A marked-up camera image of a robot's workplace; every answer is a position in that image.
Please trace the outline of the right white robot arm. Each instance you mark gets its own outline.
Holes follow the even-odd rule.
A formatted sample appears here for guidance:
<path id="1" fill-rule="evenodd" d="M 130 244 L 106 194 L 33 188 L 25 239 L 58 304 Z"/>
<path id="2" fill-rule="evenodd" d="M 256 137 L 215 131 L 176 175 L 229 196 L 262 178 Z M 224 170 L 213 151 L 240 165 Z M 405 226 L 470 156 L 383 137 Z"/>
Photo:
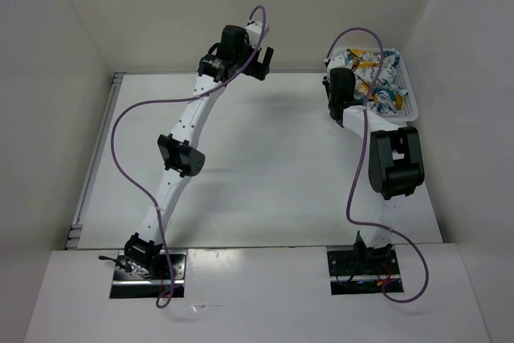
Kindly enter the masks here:
<path id="1" fill-rule="evenodd" d="M 323 78 L 330 117 L 344 129 L 366 140 L 367 181 L 375 193 L 373 214 L 359 214 L 350 273 L 369 274 L 386 263 L 392 253 L 392 230 L 398 221 L 402 199 L 424 182 L 424 166 L 418 131 L 400 127 L 365 110 L 354 97 L 356 77 L 347 68 L 328 71 Z"/>

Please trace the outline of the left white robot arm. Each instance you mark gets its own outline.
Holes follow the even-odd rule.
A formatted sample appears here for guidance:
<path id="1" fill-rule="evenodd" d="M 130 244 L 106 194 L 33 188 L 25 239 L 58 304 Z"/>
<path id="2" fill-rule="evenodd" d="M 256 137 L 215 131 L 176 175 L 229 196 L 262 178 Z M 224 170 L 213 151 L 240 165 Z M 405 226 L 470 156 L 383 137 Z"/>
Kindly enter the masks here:
<path id="1" fill-rule="evenodd" d="M 228 80 L 244 74 L 262 81 L 268 74 L 274 50 L 269 47 L 259 62 L 260 44 L 268 31 L 269 25 L 259 21 L 245 27 L 225 26 L 221 41 L 200 59 L 193 99 L 170 133 L 158 137 L 164 172 L 156 202 L 124 246 L 126 263 L 140 277 L 148 279 L 167 268 L 161 258 L 164 233 L 184 189 L 205 165 L 206 156 L 198 150 L 199 138 Z"/>

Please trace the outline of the colourful printed shorts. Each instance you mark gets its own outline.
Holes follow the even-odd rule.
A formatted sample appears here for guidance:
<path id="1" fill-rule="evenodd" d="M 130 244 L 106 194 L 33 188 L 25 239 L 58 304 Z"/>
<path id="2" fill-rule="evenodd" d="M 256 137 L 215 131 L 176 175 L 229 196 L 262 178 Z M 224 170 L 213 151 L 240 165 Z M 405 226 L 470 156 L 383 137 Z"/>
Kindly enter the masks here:
<path id="1" fill-rule="evenodd" d="M 364 101 L 370 89 L 367 106 L 383 116 L 396 116 L 400 113 L 408 91 L 394 80 L 398 74 L 401 54 L 396 48 L 384 50 L 384 60 L 378 71 L 381 54 L 379 51 L 366 51 L 356 48 L 345 50 L 345 67 L 356 79 L 354 98 Z"/>

